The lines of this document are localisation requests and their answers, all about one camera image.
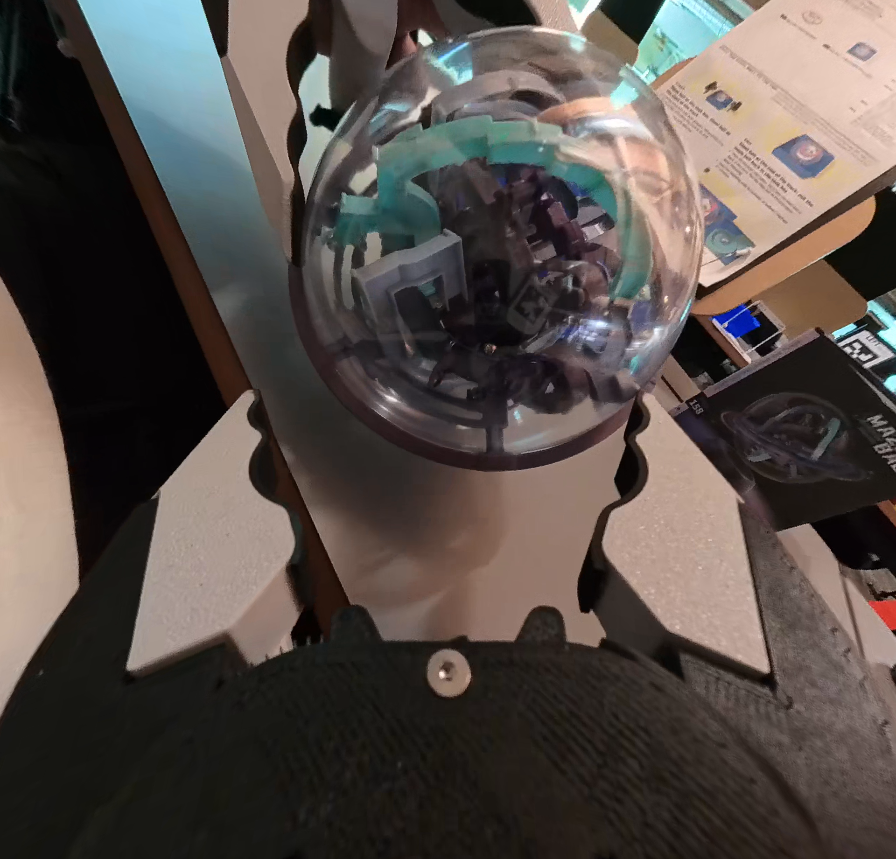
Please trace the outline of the printed instruction sheet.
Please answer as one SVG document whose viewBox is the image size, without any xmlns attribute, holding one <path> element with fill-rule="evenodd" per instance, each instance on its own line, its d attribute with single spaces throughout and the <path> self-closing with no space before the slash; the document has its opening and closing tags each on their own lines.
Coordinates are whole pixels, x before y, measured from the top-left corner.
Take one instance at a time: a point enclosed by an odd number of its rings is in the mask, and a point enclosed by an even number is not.
<svg viewBox="0 0 896 859">
<path fill-rule="evenodd" d="M 700 184 L 700 295 L 894 181 L 895 0 L 769 0 L 653 88 Z"/>
</svg>

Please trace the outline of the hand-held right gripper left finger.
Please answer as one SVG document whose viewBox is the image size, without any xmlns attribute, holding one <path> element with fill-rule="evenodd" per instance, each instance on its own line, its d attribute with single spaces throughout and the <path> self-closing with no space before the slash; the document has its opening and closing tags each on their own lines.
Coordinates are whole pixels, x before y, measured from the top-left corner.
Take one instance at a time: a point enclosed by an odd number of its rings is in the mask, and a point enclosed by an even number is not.
<svg viewBox="0 0 896 859">
<path fill-rule="evenodd" d="M 272 435 L 246 391 L 155 495 L 128 674 L 224 646 L 255 666 L 293 648 L 303 534 L 276 495 Z"/>
</svg>

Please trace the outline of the clear plastic maze ball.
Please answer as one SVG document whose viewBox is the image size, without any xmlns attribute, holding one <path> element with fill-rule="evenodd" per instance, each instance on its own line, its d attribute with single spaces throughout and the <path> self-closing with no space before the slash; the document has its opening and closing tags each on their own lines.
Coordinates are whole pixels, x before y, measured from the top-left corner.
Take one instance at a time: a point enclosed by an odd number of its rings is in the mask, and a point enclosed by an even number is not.
<svg viewBox="0 0 896 859">
<path fill-rule="evenodd" d="M 651 85 L 581 34 L 434 43 L 342 117 L 290 275 L 315 371 L 422 458 L 511 471 L 624 426 L 698 287 L 696 171 Z"/>
</svg>

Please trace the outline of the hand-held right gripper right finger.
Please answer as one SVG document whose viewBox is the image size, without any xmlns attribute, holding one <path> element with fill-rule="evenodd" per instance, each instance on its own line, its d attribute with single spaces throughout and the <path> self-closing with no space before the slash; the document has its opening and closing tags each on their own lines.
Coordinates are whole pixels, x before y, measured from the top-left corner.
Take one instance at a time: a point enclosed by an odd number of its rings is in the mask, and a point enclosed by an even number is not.
<svg viewBox="0 0 896 859">
<path fill-rule="evenodd" d="M 734 488 L 653 395 L 634 401 L 577 583 L 605 636 L 674 669 L 682 655 L 747 679 L 771 662 Z"/>
</svg>

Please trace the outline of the person's left hand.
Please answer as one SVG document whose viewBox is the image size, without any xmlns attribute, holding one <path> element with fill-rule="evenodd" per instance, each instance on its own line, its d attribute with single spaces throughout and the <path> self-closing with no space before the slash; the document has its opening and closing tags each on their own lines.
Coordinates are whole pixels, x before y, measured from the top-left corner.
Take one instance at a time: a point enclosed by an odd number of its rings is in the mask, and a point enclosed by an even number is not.
<svg viewBox="0 0 896 859">
<path fill-rule="evenodd" d="M 418 41 L 415 36 L 420 31 L 436 40 L 449 35 L 433 0 L 397 0 L 396 33 L 386 63 L 387 68 L 393 67 L 417 50 Z"/>
</svg>

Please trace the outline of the person's pale clothing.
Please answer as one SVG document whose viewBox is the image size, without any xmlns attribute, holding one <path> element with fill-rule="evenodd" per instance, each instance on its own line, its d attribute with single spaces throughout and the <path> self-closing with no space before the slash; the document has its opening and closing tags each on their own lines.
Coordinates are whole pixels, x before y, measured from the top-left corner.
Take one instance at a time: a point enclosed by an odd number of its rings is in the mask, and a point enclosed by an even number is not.
<svg viewBox="0 0 896 859">
<path fill-rule="evenodd" d="M 79 585 L 72 491 L 48 377 L 1 285 L 1 708 Z"/>
</svg>

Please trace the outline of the small printed tag marker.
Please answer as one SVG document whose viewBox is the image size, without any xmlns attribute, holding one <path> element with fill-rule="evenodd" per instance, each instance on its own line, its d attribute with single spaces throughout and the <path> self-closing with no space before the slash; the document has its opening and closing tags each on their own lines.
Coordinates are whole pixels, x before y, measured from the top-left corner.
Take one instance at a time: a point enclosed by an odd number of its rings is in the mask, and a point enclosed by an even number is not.
<svg viewBox="0 0 896 859">
<path fill-rule="evenodd" d="M 882 387 L 895 394 L 894 321 L 867 314 L 833 333 L 834 342 Z"/>
</svg>

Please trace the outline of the dark maze ball box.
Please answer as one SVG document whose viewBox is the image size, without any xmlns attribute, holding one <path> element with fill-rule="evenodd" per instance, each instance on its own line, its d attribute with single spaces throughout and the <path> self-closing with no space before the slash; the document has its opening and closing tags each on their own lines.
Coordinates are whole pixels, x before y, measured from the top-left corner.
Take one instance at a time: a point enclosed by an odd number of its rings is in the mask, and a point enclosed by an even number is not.
<svg viewBox="0 0 896 859">
<path fill-rule="evenodd" d="M 894 395 L 820 329 L 670 415 L 775 530 L 895 497 Z"/>
</svg>

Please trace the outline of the blue card clear stand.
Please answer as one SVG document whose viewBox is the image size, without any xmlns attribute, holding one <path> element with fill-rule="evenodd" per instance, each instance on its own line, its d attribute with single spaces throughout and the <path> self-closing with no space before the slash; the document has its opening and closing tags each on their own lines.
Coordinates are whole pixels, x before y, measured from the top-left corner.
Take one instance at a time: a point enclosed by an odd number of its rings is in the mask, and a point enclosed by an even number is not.
<svg viewBox="0 0 896 859">
<path fill-rule="evenodd" d="M 788 342 L 782 320 L 759 300 L 711 316 L 711 325 L 749 362 L 770 355 Z"/>
</svg>

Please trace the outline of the brown cardboard backing board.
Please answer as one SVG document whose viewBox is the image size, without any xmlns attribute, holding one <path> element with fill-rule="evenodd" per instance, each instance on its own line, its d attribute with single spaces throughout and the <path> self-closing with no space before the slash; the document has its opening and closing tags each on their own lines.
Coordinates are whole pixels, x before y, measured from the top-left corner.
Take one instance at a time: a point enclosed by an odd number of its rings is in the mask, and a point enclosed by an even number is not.
<svg viewBox="0 0 896 859">
<path fill-rule="evenodd" d="M 845 280 L 831 271 L 826 260 L 862 235 L 875 211 L 875 195 L 862 202 L 849 201 L 843 211 L 823 216 L 821 224 L 812 225 L 805 235 L 785 241 L 771 254 L 746 265 L 722 283 L 701 288 L 692 305 L 692 316 L 710 319 L 753 300 L 770 301 L 774 312 L 789 316 L 796 313 L 801 288 L 817 298 L 823 286 L 846 286 Z"/>
</svg>

